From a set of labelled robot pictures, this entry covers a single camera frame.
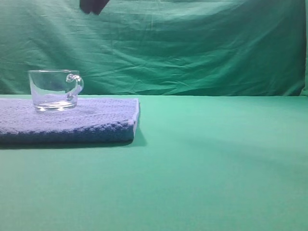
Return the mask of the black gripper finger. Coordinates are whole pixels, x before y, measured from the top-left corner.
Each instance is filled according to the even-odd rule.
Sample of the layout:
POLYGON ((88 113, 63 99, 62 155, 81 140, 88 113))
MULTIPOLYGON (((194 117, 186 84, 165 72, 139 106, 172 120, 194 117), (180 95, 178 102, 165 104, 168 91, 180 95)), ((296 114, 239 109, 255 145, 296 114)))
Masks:
POLYGON ((108 2, 109 0, 80 0, 79 7, 86 14, 99 15, 108 2))

